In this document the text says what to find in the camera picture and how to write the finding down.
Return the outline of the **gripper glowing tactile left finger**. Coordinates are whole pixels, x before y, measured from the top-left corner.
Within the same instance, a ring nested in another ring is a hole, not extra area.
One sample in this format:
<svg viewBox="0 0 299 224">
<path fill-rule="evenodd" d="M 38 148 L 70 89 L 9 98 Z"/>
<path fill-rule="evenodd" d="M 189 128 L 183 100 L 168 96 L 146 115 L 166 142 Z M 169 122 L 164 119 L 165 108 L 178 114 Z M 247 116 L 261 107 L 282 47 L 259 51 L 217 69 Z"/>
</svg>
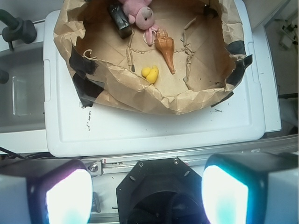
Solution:
<svg viewBox="0 0 299 224">
<path fill-rule="evenodd" d="M 92 178 L 79 159 L 0 163 L 2 224 L 86 224 L 92 203 Z"/>
</svg>

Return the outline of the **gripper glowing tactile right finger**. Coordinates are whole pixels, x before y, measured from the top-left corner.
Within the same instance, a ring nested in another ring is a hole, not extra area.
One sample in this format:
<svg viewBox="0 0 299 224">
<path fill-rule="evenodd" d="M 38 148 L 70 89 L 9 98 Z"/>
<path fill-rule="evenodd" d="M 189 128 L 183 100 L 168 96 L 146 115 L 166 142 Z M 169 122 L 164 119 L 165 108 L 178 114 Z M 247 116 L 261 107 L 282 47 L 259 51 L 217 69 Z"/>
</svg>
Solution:
<svg viewBox="0 0 299 224">
<path fill-rule="evenodd" d="M 299 156 L 213 154 L 206 161 L 201 194 L 212 224 L 297 224 Z"/>
</svg>

